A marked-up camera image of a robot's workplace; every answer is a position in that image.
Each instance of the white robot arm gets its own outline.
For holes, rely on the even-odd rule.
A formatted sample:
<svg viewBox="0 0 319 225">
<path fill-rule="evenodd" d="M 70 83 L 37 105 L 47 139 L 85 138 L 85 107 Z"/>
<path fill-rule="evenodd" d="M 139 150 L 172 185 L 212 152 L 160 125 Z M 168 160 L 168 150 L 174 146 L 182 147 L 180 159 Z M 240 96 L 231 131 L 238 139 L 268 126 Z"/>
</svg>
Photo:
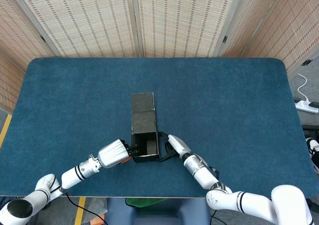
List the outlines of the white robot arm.
<svg viewBox="0 0 319 225">
<path fill-rule="evenodd" d="M 88 160 L 66 171 L 62 175 L 61 185 L 54 174 L 45 175 L 37 182 L 31 194 L 23 199 L 10 201 L 0 210 L 0 225 L 25 225 L 46 204 L 100 172 L 101 167 L 111 168 L 137 152 L 136 146 L 128 147 L 125 141 L 117 139 L 103 147 L 97 158 L 90 155 Z"/>
<path fill-rule="evenodd" d="M 170 134 L 168 141 L 195 180 L 209 190 L 206 201 L 212 209 L 234 210 L 278 225 L 314 225 L 305 197 L 297 187 L 277 186 L 271 192 L 271 200 L 246 192 L 232 193 L 213 176 L 200 156 L 191 154 L 190 148 L 180 138 Z"/>
</svg>

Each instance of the beige wall panel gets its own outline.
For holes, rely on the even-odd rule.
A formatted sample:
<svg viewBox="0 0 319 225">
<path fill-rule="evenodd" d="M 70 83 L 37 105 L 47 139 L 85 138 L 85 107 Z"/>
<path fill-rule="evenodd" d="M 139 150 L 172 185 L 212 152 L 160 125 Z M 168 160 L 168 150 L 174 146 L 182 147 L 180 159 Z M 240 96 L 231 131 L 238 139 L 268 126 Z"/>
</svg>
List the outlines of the beige wall panel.
<svg viewBox="0 0 319 225">
<path fill-rule="evenodd" d="M 319 0 L 278 0 L 247 57 L 275 57 L 287 70 L 319 46 Z"/>
<path fill-rule="evenodd" d="M 0 21 L 0 51 L 22 70 L 36 57 L 52 56 L 9 0 L 0 0 Z"/>
<path fill-rule="evenodd" d="M 0 107 L 12 112 L 19 96 L 24 73 L 0 56 Z"/>
<path fill-rule="evenodd" d="M 233 0 L 138 0 L 145 57 L 211 57 Z"/>
<path fill-rule="evenodd" d="M 65 57 L 135 57 L 127 0 L 24 0 Z"/>
<path fill-rule="evenodd" d="M 221 57 L 241 57 L 251 37 L 273 0 L 240 0 L 231 25 L 228 39 L 222 45 Z"/>
</svg>

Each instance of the table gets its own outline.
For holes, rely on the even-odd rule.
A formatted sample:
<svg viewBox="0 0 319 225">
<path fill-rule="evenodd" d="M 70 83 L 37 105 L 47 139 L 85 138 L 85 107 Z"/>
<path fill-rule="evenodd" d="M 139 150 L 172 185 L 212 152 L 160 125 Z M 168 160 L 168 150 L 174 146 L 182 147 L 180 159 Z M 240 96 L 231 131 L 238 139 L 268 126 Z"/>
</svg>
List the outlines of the table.
<svg viewBox="0 0 319 225">
<path fill-rule="evenodd" d="M 25 74 L 0 150 L 0 195 L 27 195 L 117 138 L 131 139 L 131 94 L 154 92 L 158 131 L 182 138 L 233 191 L 280 184 L 318 192 L 284 64 L 277 59 L 38 58 Z M 178 158 L 132 160 L 74 196 L 204 197 Z"/>
</svg>

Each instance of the open box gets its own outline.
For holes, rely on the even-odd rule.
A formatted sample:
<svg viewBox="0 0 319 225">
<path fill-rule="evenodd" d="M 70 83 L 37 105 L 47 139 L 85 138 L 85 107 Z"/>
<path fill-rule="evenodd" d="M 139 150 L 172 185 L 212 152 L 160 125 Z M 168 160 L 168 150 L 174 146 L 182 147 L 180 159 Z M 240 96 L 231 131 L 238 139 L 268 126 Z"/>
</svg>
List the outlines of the open box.
<svg viewBox="0 0 319 225">
<path fill-rule="evenodd" d="M 153 93 L 131 94 L 132 145 L 138 146 L 134 162 L 149 162 L 159 158 L 159 143 L 155 120 Z"/>
</svg>

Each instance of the electrical outlet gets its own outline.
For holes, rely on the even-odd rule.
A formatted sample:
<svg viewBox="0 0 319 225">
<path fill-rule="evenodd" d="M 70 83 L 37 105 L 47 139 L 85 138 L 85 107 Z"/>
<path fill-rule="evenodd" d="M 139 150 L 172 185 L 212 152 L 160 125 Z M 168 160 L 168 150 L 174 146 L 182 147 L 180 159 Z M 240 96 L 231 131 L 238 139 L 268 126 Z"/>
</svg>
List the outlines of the electrical outlet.
<svg viewBox="0 0 319 225">
<path fill-rule="evenodd" d="M 298 103 L 295 103 L 295 105 L 298 110 L 315 113 L 315 114 L 319 113 L 318 108 L 310 107 L 306 101 L 299 101 Z"/>
</svg>

